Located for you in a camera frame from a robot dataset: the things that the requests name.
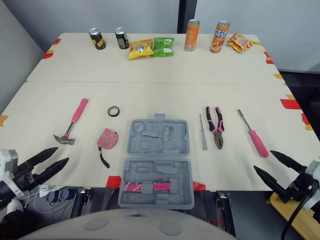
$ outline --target hammer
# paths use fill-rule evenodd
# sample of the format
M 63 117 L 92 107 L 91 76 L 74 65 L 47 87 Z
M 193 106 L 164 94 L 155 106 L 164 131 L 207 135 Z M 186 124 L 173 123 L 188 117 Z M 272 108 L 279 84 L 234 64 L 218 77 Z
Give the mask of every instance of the hammer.
M 69 135 L 71 133 L 72 128 L 74 127 L 75 123 L 79 120 L 82 112 L 84 111 L 87 103 L 89 102 L 89 100 L 87 98 L 83 98 L 81 100 L 80 105 L 78 106 L 77 110 L 75 111 L 73 117 L 72 117 L 72 121 L 70 126 L 68 127 L 68 130 L 66 131 L 66 133 L 62 136 L 62 137 L 58 137 L 56 135 L 54 136 L 54 139 L 60 143 L 60 144 L 69 144 L 69 145 L 73 145 L 75 143 L 75 139 L 69 139 Z

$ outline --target hammer head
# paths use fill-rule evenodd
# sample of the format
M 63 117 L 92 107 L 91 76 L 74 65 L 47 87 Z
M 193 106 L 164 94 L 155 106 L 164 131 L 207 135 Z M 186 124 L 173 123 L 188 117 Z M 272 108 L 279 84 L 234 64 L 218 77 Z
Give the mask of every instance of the hammer head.
M 58 137 L 56 135 L 53 135 L 54 136 L 54 139 L 60 143 L 60 144 L 69 144 L 69 145 L 73 145 L 75 143 L 75 139 L 69 139 L 67 136 L 62 136 L 62 137 Z

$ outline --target open tool case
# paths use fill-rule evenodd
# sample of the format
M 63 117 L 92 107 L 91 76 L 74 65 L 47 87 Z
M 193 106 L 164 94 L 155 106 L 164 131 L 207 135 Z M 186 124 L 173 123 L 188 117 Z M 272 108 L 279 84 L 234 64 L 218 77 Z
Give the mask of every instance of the open tool case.
M 188 124 L 138 119 L 131 124 L 118 204 L 122 208 L 192 209 L 194 189 L 189 154 Z

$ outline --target screwdriver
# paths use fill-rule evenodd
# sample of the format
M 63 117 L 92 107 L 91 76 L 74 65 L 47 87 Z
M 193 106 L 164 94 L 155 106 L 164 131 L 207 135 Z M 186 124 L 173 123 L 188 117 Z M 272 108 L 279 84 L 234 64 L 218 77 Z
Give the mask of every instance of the screwdriver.
M 201 114 L 200 114 L 200 122 L 201 122 L 201 130 L 200 130 L 200 132 L 201 132 L 202 148 L 203 148 L 203 150 L 207 151 L 208 150 L 208 146 L 207 146 L 204 126 L 202 124 Z
M 249 126 L 249 124 L 247 123 L 245 116 L 242 114 L 241 110 L 238 109 L 238 112 L 240 114 L 240 116 L 243 118 L 245 124 L 248 126 L 249 128 L 249 135 L 251 137 L 251 140 L 255 146 L 255 148 L 257 149 L 259 155 L 263 158 L 266 158 L 269 156 L 269 152 L 266 149 L 264 143 L 261 141 L 260 137 L 257 135 L 255 130 L 252 130 L 251 127 Z

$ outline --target pink tape measure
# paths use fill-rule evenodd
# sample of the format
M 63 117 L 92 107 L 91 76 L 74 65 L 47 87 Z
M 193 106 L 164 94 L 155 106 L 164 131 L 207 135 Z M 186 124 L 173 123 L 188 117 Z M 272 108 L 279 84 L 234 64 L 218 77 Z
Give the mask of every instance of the pink tape measure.
M 102 150 L 104 149 L 112 149 L 118 142 L 118 134 L 114 131 L 109 129 L 105 129 L 104 132 L 101 134 L 98 140 L 98 149 L 100 151 L 100 159 L 102 163 L 107 167 L 110 168 L 110 164 L 104 159 L 102 156 Z
M 105 129 L 98 140 L 98 146 L 104 149 L 112 149 L 118 142 L 118 134 Z

